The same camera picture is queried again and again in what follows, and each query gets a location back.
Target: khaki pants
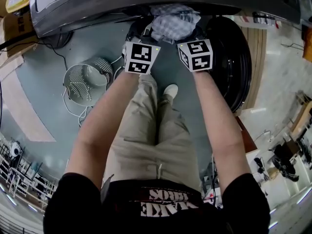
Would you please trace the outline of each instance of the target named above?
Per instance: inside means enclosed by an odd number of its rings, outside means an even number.
[[[184,120],[157,84],[140,76],[136,94],[122,118],[108,154],[104,181],[165,179],[201,190],[197,157]]]

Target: plaid cloth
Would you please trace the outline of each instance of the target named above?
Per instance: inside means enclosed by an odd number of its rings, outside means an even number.
[[[190,36],[200,20],[199,12],[183,4],[151,6],[151,13],[152,38],[171,44]]]

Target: cardboard box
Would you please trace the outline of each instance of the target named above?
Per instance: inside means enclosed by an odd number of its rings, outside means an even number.
[[[6,4],[6,0],[0,0],[0,17],[1,18],[4,18],[8,14],[8,12],[6,11],[5,4]]]
[[[31,22],[30,12],[25,13],[22,16],[15,16],[13,14],[7,14],[0,21],[0,43],[4,43],[10,39],[23,35],[25,33],[32,32],[34,30]],[[37,42],[37,36],[29,37],[12,44],[5,48],[7,52],[1,52],[0,54],[0,68],[10,61],[14,60],[18,56],[25,53],[27,50],[33,47],[33,43],[26,44],[28,42]]]

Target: forearm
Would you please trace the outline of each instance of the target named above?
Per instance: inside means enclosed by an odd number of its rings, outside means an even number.
[[[101,188],[108,152],[137,84],[138,75],[123,72],[97,102],[78,133],[66,173],[84,175]]]
[[[195,72],[194,79],[212,147],[224,150],[242,144],[240,128],[212,77],[207,72]]]
[[[121,73],[84,121],[77,141],[107,149],[138,85],[138,75]]]
[[[241,131],[212,77],[195,73],[207,134],[214,154],[221,192],[242,174],[249,173]]]

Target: wooden panel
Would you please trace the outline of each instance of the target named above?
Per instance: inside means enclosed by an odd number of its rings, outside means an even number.
[[[266,30],[244,27],[242,27],[241,29],[248,42],[252,59],[252,79],[250,89],[245,103],[241,107],[241,109],[244,110],[254,107],[256,97],[258,95],[266,53],[267,32]]]
[[[250,134],[248,133],[247,129],[245,128],[244,124],[241,122],[239,117],[235,117],[244,141],[244,147],[245,147],[245,153],[252,152],[254,150],[257,150],[257,146],[255,145],[253,139],[251,138]]]
[[[254,107],[254,105],[255,105],[255,101],[257,99],[258,91],[259,91],[260,84],[261,84],[263,68],[264,68],[264,58],[265,58],[266,46],[267,46],[267,31],[266,30],[261,30],[261,31],[262,31],[262,39],[259,40],[259,42],[258,42],[259,48],[260,48],[260,43],[262,44],[261,50],[258,52],[260,55],[260,58],[259,58],[260,60],[259,60],[259,65],[256,64],[256,67],[258,70],[258,76],[254,80],[254,82],[256,84],[255,84],[255,87],[253,90],[253,96],[251,96],[250,105],[249,105],[250,107]]]

